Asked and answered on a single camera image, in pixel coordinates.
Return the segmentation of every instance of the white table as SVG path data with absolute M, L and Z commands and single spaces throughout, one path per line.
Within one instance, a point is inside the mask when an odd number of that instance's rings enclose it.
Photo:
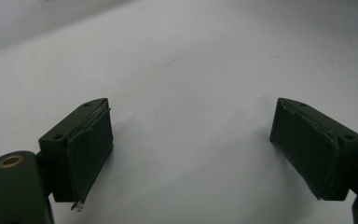
M 269 142 L 278 97 L 358 132 L 358 1 L 0 1 L 0 156 L 95 98 L 114 157 L 57 224 L 350 224 Z

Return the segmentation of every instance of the gold circular ring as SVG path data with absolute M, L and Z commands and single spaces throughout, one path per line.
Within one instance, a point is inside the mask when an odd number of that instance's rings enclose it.
M 6 169 L 13 166 L 16 166 L 24 160 L 24 157 L 22 155 L 14 155 L 14 156 L 8 156 L 0 161 L 0 168 Z

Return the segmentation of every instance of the scratch on surface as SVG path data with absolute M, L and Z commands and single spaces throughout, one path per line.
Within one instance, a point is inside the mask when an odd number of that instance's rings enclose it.
M 168 62 L 167 64 L 165 64 L 165 67 L 164 67 L 164 68 L 168 67 L 171 63 L 175 62 L 176 60 L 183 59 L 183 58 L 185 58 L 185 57 L 186 57 L 186 56 L 182 56 L 182 57 L 173 59 L 172 61 L 170 61 L 170 62 Z

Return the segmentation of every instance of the brass ring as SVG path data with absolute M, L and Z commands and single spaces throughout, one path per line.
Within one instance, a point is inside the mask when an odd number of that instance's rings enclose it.
M 0 168 L 6 169 L 6 168 L 16 166 L 16 165 L 22 163 L 23 160 L 24 160 L 24 157 L 22 155 L 14 155 L 14 156 L 6 157 L 0 161 Z

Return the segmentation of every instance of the white surface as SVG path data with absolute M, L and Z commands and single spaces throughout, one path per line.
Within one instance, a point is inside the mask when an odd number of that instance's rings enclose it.
M 0 1 L 0 156 L 101 97 L 114 158 L 57 224 L 352 223 L 269 130 L 286 97 L 358 132 L 358 1 Z

